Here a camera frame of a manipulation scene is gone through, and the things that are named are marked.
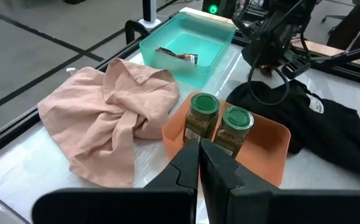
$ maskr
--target green jar lid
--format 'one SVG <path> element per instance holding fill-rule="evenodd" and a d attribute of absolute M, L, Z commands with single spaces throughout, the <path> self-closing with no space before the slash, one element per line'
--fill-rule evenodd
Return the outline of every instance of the green jar lid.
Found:
<path fill-rule="evenodd" d="M 243 108 L 239 108 L 238 106 L 231 106 L 227 108 L 223 114 L 222 120 L 230 128 L 239 131 L 246 131 L 253 126 L 252 114 Z"/>
<path fill-rule="evenodd" d="M 193 113 L 201 116 L 215 116 L 219 112 L 220 102 L 215 96 L 207 93 L 199 93 L 191 98 Z"/>

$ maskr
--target teal plastic bin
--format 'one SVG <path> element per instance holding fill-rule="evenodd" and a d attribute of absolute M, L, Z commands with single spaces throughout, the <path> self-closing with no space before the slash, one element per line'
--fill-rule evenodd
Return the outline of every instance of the teal plastic bin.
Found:
<path fill-rule="evenodd" d="M 140 42 L 145 65 L 171 71 L 176 81 L 202 88 L 225 55 L 235 26 L 180 12 Z M 155 51 L 164 47 L 176 54 L 198 54 L 197 65 Z"/>

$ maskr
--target floor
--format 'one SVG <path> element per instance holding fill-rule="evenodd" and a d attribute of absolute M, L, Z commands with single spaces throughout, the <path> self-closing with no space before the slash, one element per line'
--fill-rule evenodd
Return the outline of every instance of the floor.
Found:
<path fill-rule="evenodd" d="M 352 0 L 324 0 L 316 6 L 305 37 L 325 44 Z M 158 7 L 165 0 L 157 0 Z M 172 4 L 158 12 L 161 20 L 183 7 L 202 8 L 202 1 Z M 139 19 L 139 0 L 0 0 L 0 128 L 37 104 L 69 74 L 69 67 L 94 67 L 125 46 L 118 35 L 128 19 Z"/>

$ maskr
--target gray floor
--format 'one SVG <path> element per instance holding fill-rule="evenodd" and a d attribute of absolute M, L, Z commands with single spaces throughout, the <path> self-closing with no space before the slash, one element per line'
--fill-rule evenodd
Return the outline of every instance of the gray floor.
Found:
<path fill-rule="evenodd" d="M 325 44 L 328 31 L 339 21 L 328 19 L 321 24 L 321 19 L 327 14 L 346 15 L 352 9 L 346 5 L 351 4 L 351 0 L 336 1 L 341 3 L 324 0 L 315 8 L 306 31 L 307 39 Z M 165 0 L 157 2 L 158 7 L 165 4 Z M 164 21 L 186 6 L 201 9 L 202 2 L 194 0 L 169 6 L 158 12 L 159 18 Z M 128 19 L 140 18 L 142 4 L 140 0 L 86 0 L 77 5 L 65 4 L 62 0 L 0 0 L 0 14 L 87 50 L 122 29 Z M 125 44 L 122 34 L 92 53 L 107 58 Z M 0 99 L 77 54 L 0 19 Z M 67 67 L 80 68 L 98 63 L 82 57 Z M 69 76 L 64 70 L 1 106 L 0 128 L 56 89 Z"/>

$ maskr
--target wooden board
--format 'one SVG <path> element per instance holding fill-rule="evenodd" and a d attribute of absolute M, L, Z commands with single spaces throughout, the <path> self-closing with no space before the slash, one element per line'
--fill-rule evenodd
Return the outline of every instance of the wooden board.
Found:
<path fill-rule="evenodd" d="M 217 16 L 217 15 L 213 15 L 213 14 L 209 14 L 207 12 L 202 12 L 202 11 L 199 11 L 199 10 L 196 10 L 196 9 L 191 9 L 189 7 L 185 7 L 183 9 L 181 9 L 180 11 L 181 12 L 193 13 L 193 14 L 197 14 L 199 16 L 204 16 L 204 17 L 208 17 L 210 19 L 215 19 L 215 20 L 218 20 L 218 21 L 233 24 L 231 19 L 224 18 L 224 17 Z M 301 48 L 301 49 L 303 48 L 300 40 L 294 40 L 292 42 L 292 44 L 295 47 L 298 47 L 298 48 Z M 310 51 L 316 52 L 316 53 L 319 53 L 319 54 L 323 54 L 323 55 L 327 55 L 327 56 L 332 56 L 332 55 L 343 52 L 343 50 L 339 50 L 339 49 L 336 49 L 336 48 L 333 48 L 333 47 L 328 47 L 328 46 L 322 45 L 322 44 L 317 44 L 317 43 L 314 43 L 314 42 L 311 42 L 311 41 L 306 41 L 306 45 L 308 46 Z M 356 64 L 360 65 L 360 59 L 355 60 L 353 63 L 356 63 Z"/>

